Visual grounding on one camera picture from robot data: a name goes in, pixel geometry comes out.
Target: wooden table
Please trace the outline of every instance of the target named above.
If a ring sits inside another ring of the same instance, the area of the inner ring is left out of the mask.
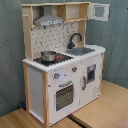
[[[71,117],[87,128],[115,128],[128,118],[128,89],[102,81],[102,95]]]
[[[19,109],[0,118],[0,128],[44,128],[32,115]],[[50,128],[81,128],[69,118],[64,118]]]

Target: stove knob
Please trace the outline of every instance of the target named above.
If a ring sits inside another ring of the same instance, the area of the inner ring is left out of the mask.
[[[72,71],[73,71],[73,72],[76,72],[76,70],[77,70],[77,67],[73,67],[73,68],[72,68]]]
[[[58,73],[55,73],[55,74],[54,74],[54,78],[55,78],[55,79],[58,79],[59,77],[60,77],[60,74],[58,74]]]

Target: oven handle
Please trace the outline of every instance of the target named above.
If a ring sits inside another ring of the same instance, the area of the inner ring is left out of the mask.
[[[86,84],[87,84],[87,80],[86,80],[85,76],[83,76],[83,80],[84,80],[84,87],[82,87],[82,90],[85,90]]]
[[[68,81],[66,84],[61,84],[59,87],[66,87],[72,83],[72,80]]]

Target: oven window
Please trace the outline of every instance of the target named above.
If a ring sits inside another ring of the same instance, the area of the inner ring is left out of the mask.
[[[56,111],[73,103],[73,85],[56,92]]]

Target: cabinet door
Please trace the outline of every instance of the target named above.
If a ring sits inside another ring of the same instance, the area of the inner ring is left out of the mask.
[[[80,106],[99,96],[102,54],[82,61]]]
[[[87,16],[89,19],[108,21],[110,4],[89,3]]]

